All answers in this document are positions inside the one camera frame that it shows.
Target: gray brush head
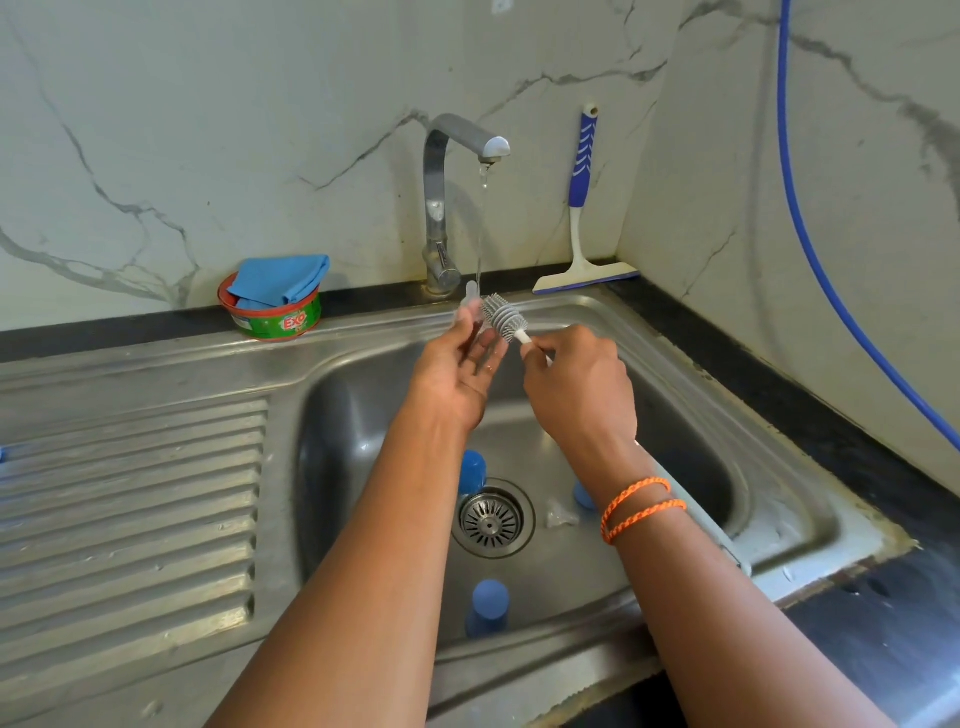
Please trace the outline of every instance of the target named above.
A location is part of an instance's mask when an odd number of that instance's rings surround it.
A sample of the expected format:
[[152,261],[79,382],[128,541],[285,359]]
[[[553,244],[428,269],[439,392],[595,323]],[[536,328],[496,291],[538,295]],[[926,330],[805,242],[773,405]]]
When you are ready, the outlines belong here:
[[487,323],[495,328],[507,343],[514,340],[518,331],[527,330],[527,320],[523,318],[523,314],[498,293],[487,296],[483,300],[481,309]]

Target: drain strainer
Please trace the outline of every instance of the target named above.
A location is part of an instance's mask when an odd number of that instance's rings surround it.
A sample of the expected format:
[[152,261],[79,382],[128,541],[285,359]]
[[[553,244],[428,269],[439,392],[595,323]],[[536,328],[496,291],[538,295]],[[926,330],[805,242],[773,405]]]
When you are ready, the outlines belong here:
[[476,556],[498,559],[526,546],[535,523],[526,494],[507,480],[491,477],[480,493],[460,506],[453,537]]

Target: folded cloth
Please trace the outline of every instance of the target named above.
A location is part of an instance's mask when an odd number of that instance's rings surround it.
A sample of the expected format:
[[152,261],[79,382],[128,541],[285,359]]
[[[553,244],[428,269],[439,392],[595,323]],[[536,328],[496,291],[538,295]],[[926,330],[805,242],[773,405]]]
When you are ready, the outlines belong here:
[[320,285],[330,258],[327,255],[251,257],[240,263],[227,289],[240,299],[237,308],[261,311],[302,301]]

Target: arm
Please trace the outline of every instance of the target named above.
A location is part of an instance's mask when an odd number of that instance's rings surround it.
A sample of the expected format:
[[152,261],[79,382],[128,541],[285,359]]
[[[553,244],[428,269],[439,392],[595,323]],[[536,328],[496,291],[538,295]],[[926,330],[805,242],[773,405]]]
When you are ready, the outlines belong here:
[[[457,313],[427,344],[349,523],[208,728],[426,721],[460,464],[506,351],[489,331],[465,358],[473,322]],[[411,502],[413,536],[395,518]]]
[[[636,410],[612,341],[572,327],[523,349],[524,386],[602,511],[654,474],[634,442]],[[548,368],[543,351],[555,351]],[[610,527],[669,496],[647,486]],[[671,508],[613,542],[691,726],[890,726],[890,720],[717,548]]]

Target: running water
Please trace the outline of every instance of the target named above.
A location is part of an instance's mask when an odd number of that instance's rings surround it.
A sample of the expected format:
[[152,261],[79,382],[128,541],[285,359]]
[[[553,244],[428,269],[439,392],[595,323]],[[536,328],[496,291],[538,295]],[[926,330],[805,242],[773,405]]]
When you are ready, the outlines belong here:
[[480,230],[477,231],[477,296],[482,296],[480,275],[483,273],[484,231],[487,229],[487,173],[491,164],[480,164]]

